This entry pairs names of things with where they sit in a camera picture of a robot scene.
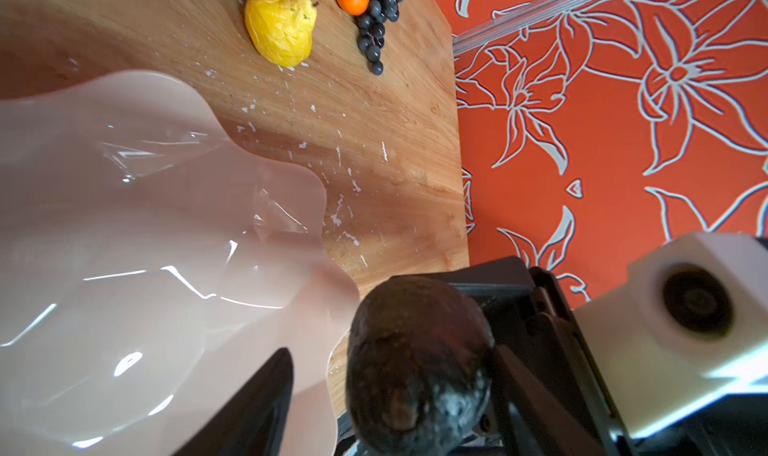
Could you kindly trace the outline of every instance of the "wooden table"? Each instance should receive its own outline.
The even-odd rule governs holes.
[[[391,275],[466,266],[443,14],[435,0],[406,0],[386,25],[384,75],[375,77],[352,18],[334,0],[317,1],[307,66],[280,68],[251,45],[244,0],[0,0],[0,98],[126,68],[166,72],[194,86],[246,149],[325,182],[325,247],[361,295]],[[338,414],[345,356],[343,341],[329,366]]]

